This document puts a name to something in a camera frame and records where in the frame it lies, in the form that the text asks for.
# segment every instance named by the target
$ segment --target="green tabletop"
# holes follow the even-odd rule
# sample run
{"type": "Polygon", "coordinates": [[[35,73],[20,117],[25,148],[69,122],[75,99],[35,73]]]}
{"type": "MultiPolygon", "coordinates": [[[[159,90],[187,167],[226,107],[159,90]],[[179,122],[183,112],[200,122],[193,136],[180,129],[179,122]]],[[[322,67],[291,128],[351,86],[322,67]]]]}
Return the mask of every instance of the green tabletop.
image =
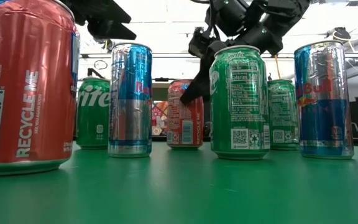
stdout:
{"type": "Polygon", "coordinates": [[[114,159],[77,150],[59,170],[0,177],[0,223],[357,223],[358,147],[351,161],[272,151],[227,161],[209,150],[114,159]]]}

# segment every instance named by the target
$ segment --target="nutrition facts label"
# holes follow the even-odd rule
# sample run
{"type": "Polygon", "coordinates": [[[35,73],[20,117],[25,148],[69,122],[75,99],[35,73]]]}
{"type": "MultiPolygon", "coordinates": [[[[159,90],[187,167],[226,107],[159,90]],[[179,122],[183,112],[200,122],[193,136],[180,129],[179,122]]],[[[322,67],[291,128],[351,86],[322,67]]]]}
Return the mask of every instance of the nutrition facts label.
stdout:
{"type": "Polygon", "coordinates": [[[272,126],[291,126],[296,118],[293,106],[290,101],[290,92],[288,90],[271,91],[270,101],[271,113],[270,120],[272,126]]]}
{"type": "Polygon", "coordinates": [[[231,119],[232,121],[263,121],[266,102],[263,98],[263,77],[256,61],[231,65],[231,119]]]}

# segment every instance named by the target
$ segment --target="red soda can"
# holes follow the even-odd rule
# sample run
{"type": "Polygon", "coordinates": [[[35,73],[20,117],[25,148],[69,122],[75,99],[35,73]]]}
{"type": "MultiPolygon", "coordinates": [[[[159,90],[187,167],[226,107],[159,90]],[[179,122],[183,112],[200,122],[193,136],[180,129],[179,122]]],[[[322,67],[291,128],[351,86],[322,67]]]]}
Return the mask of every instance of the red soda can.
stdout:
{"type": "Polygon", "coordinates": [[[0,0],[0,175],[71,156],[79,35],[55,0],[0,0]]]}
{"type": "Polygon", "coordinates": [[[167,144],[172,149],[195,150],[203,145],[202,97],[184,105],[180,97],[191,80],[175,80],[168,88],[167,144]]]}

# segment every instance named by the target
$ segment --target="robotic arm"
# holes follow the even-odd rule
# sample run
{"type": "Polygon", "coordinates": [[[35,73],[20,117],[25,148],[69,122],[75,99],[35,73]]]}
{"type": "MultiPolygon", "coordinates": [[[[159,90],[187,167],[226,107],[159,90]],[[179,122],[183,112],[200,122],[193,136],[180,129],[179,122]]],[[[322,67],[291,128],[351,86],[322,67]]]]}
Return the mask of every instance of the robotic arm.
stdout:
{"type": "MultiPolygon", "coordinates": [[[[191,0],[197,3],[208,1],[191,0]]],[[[209,68],[218,50],[233,45],[251,45],[276,55],[283,49],[282,37],[302,18],[311,0],[209,0],[206,31],[197,27],[189,43],[189,53],[200,58],[200,71],[180,100],[187,104],[202,96],[209,100],[209,68]],[[218,26],[234,40],[220,41],[218,26]]]]}

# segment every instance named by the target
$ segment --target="soda can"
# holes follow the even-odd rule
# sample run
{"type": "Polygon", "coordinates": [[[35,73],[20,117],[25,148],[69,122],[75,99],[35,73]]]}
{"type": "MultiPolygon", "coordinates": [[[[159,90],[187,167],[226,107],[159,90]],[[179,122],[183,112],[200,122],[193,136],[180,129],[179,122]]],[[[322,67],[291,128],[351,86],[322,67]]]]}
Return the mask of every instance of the soda can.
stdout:
{"type": "Polygon", "coordinates": [[[109,155],[147,157],[152,150],[152,51],[120,43],[112,49],[109,155]]]}
{"type": "Polygon", "coordinates": [[[270,111],[270,148],[298,150],[298,112],[295,103],[295,87],[291,80],[267,82],[270,111]]]}
{"type": "Polygon", "coordinates": [[[82,149],[107,149],[110,81],[86,77],[78,92],[77,140],[82,149]]]}
{"type": "Polygon", "coordinates": [[[79,46],[60,1],[0,1],[0,175],[53,170],[70,158],[79,46]]]}
{"type": "Polygon", "coordinates": [[[175,80],[168,88],[167,144],[172,149],[195,150],[203,145],[203,98],[188,105],[180,101],[190,83],[191,80],[175,80]]]}
{"type": "Polygon", "coordinates": [[[305,157],[354,155],[344,46],[335,40],[295,51],[300,151],[305,157]]]}
{"type": "Polygon", "coordinates": [[[259,49],[222,49],[209,74],[212,151],[223,159],[262,159],[270,149],[270,130],[265,62],[259,49]]]}

